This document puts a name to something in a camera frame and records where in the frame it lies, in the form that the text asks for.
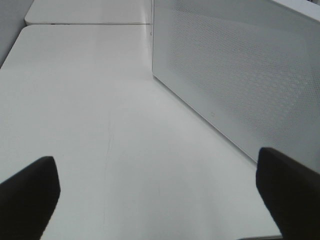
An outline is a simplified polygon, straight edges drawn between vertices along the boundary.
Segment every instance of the gray wall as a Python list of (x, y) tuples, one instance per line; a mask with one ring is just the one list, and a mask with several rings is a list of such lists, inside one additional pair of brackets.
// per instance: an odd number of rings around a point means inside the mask
[(25, 15), (34, 0), (0, 0), (0, 67), (20, 31), (26, 26)]

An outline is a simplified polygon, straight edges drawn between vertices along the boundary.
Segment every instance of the white table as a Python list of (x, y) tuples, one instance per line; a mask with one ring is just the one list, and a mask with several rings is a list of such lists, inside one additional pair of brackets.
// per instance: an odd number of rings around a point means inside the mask
[(44, 240), (278, 234), (256, 165), (153, 78), (146, 27), (22, 31), (0, 70), (0, 182), (55, 157)]
[(34, 0), (25, 16), (33, 24), (150, 24), (151, 0)]

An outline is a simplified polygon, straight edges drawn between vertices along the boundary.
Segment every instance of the desk surface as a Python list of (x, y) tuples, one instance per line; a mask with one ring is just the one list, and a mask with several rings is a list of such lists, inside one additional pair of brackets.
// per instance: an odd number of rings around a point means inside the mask
[(151, 0), (34, 0), (33, 24), (150, 24)]
[(0, 182), (55, 157), (44, 240), (278, 234), (255, 164), (153, 78), (146, 27), (22, 31), (0, 70)]

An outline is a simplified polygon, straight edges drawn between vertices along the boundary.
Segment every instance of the black object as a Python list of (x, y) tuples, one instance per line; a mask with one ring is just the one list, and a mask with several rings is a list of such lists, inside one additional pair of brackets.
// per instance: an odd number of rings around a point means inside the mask
[(262, 148), (256, 186), (283, 239), (320, 239), (318, 173), (275, 149)]
[(60, 196), (53, 157), (42, 157), (0, 184), (0, 240), (39, 240)]

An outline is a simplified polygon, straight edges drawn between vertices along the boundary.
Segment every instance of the perforated metal panel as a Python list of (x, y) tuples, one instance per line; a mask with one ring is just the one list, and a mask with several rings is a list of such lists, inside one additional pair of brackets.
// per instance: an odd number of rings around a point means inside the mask
[(155, 0), (154, 14), (158, 79), (252, 159), (274, 147), (320, 171), (319, 22), (271, 0)]

